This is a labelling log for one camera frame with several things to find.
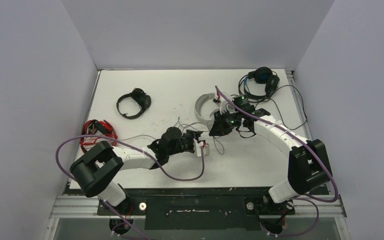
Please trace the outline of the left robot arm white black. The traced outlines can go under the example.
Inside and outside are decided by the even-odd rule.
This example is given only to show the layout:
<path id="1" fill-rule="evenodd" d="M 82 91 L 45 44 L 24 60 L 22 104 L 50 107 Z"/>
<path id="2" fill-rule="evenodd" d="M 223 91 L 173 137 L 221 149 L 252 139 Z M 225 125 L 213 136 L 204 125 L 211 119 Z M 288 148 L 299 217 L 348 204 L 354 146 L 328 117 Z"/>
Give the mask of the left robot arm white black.
<path id="1" fill-rule="evenodd" d="M 169 127 L 160 138 L 141 148 L 126 144 L 112 146 L 107 141 L 100 141 L 78 158 L 69 171 L 86 197 L 97 196 L 110 204 L 110 209 L 117 215 L 123 215 L 129 210 L 130 202 L 126 191 L 114 181 L 117 173 L 157 169 L 176 154 L 192 153 L 204 158 L 209 153 L 209 146 L 200 139 L 201 134 L 202 131 L 183 133 L 177 127 Z"/>

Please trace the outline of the red black headphones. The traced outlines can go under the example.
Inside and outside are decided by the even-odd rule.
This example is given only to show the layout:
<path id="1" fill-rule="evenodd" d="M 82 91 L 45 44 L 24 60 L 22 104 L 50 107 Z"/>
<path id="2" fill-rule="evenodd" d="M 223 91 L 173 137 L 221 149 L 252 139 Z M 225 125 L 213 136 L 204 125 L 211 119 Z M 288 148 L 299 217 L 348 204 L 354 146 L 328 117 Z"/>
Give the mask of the red black headphones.
<path id="1" fill-rule="evenodd" d="M 81 130 L 81 135 L 97 135 L 118 139 L 118 135 L 115 128 L 107 120 L 88 120 Z M 107 141 L 112 146 L 117 145 L 117 143 L 112 140 L 88 136 L 80 138 L 80 149 L 83 153 L 86 153 L 99 141 Z"/>

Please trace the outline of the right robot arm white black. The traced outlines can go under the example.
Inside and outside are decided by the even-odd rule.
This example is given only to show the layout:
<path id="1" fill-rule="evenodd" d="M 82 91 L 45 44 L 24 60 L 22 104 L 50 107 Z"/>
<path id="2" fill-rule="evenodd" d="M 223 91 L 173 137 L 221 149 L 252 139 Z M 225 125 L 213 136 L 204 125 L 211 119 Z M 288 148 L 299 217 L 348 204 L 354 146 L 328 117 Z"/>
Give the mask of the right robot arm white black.
<path id="1" fill-rule="evenodd" d="M 283 202 L 333 180 L 322 141 L 309 140 L 287 129 L 265 109 L 256 109 L 244 94 L 228 99 L 216 93 L 213 102 L 219 110 L 213 113 L 210 136 L 226 136 L 234 129 L 244 127 L 269 141 L 288 158 L 286 179 L 272 186 L 262 201 L 267 213 L 275 214 L 282 209 Z"/>

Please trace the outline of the white grey headphones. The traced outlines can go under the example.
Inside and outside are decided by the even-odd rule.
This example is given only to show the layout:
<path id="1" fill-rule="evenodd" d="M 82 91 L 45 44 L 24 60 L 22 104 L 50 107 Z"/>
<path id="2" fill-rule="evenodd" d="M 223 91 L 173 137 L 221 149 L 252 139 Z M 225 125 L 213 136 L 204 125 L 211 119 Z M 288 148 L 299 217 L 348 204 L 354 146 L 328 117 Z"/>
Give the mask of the white grey headphones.
<path id="1" fill-rule="evenodd" d="M 213 114 L 217 111 L 219 111 L 219 107 L 213 102 L 215 93 L 206 93 L 201 95 L 194 104 L 194 114 L 199 123 L 202 123 L 204 125 L 207 125 L 209 127 L 213 126 L 214 123 L 214 117 Z M 211 111 L 211 113 L 205 113 L 203 110 L 206 105 L 212 104 L 216 106 L 214 110 Z M 234 111 L 234 108 L 229 104 L 228 105 L 228 111 L 232 113 Z"/>

